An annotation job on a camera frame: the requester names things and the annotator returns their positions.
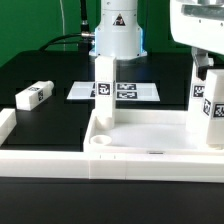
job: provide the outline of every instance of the warning label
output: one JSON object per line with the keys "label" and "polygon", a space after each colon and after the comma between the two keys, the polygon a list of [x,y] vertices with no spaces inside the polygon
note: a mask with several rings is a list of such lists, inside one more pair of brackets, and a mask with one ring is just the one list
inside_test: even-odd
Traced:
{"label": "warning label", "polygon": [[118,15],[118,17],[115,20],[113,25],[114,26],[126,26],[121,14]]}

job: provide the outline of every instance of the green background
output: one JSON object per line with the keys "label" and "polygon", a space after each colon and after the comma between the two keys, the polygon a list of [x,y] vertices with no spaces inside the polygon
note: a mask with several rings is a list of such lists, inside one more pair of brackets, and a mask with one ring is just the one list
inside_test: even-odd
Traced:
{"label": "green background", "polygon": [[[139,0],[138,22],[148,26],[146,50],[148,52],[186,52],[189,48],[177,44],[170,34],[169,0]],[[65,33],[80,32],[80,1],[63,0]],[[100,22],[100,0],[87,0],[91,31]],[[43,44],[63,35],[60,0],[0,0],[0,66],[26,50],[37,50]],[[62,47],[50,49],[63,50]]]}

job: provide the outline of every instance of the circular hole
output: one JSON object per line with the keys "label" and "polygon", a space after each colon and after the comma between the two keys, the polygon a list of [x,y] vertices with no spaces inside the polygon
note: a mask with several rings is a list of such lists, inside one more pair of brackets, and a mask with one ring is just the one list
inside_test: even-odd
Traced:
{"label": "circular hole", "polygon": [[111,137],[107,135],[96,135],[90,139],[90,144],[94,145],[110,145],[111,142]]}

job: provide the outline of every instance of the black tabletop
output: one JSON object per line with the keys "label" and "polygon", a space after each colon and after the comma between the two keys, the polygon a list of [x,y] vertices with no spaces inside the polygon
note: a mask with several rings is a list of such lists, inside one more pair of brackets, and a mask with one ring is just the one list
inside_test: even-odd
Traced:
{"label": "black tabletop", "polygon": [[[160,102],[120,102],[117,108],[186,110],[192,59],[152,54],[146,64],[119,67],[117,81],[153,82]],[[18,54],[0,69],[0,110],[15,94],[51,80],[53,96],[31,112],[16,111],[17,126],[1,149],[82,151],[94,101],[67,101],[74,81],[93,81],[94,64],[75,52]],[[221,224],[224,186],[216,183],[0,178],[0,223]]]}
{"label": "black tabletop", "polygon": [[[118,67],[118,82],[155,83],[160,102],[119,102],[117,108],[186,110],[192,59],[153,54],[145,64]],[[74,81],[94,81],[94,64],[76,52],[22,52],[0,69],[0,109],[16,108],[15,94],[51,80],[53,96],[31,112],[17,110],[17,126],[6,149],[82,151],[94,100],[66,100]]]}

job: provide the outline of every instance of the white plastic tray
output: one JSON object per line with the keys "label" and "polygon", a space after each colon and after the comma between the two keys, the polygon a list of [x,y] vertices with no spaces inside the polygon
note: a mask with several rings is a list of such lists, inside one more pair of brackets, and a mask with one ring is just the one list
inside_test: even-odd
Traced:
{"label": "white plastic tray", "polygon": [[[96,128],[93,110],[84,141],[85,152],[138,154],[223,154],[222,150],[198,147],[198,136],[186,131],[187,112],[116,110],[115,127]],[[110,145],[91,144],[94,136],[109,136]]]}

